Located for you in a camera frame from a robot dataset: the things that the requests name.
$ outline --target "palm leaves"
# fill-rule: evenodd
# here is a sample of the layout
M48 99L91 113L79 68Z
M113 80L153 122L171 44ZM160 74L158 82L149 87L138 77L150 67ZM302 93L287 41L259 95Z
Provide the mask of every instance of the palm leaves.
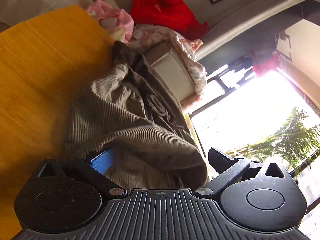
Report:
M247 158L264 162L269 156L280 156L289 163L289 170L297 169L300 162L320 149L319 125L305 128L302 120L307 118L305 111L294 108L286 122L273 135L263 142L243 147L237 152Z

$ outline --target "red cloth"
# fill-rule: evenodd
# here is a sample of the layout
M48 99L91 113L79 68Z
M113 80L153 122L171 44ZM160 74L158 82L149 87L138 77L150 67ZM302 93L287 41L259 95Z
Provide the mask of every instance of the red cloth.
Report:
M255 72L257 77L262 77L270 70L275 70L277 67L279 67L279 56L276 54L265 63L254 64L252 70Z
M202 38L208 23L200 24L182 0L133 0L131 17L137 24L169 27L189 40Z

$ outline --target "brown corduroy cloth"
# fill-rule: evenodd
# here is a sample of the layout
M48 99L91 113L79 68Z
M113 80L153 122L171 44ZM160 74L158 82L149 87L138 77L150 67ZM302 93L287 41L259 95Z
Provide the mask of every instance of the brown corduroy cloth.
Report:
M196 189L207 169L179 103L142 55L116 42L114 68L72 105L64 159L115 150L105 176L132 188Z

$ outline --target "pink cloth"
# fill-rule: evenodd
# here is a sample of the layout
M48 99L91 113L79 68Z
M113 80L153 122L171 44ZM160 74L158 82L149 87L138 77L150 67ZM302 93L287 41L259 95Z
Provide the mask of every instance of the pink cloth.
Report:
M277 67L279 67L279 62L279 55L275 54L265 63L254 64L252 70L257 77L263 77L270 70L275 70Z
M86 10L87 13L108 32L114 33L117 30L125 30L124 37L121 40L129 43L132 36L134 22L130 14L118 7L113 8L111 5L98 0Z

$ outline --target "black plastic device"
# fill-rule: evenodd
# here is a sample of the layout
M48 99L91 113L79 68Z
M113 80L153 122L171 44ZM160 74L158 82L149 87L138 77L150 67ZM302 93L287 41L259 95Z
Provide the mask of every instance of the black plastic device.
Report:
M214 148L209 163L220 175L195 192L128 195L89 162L43 160L15 200L23 230L13 239L308 239L297 229L307 203L285 168Z

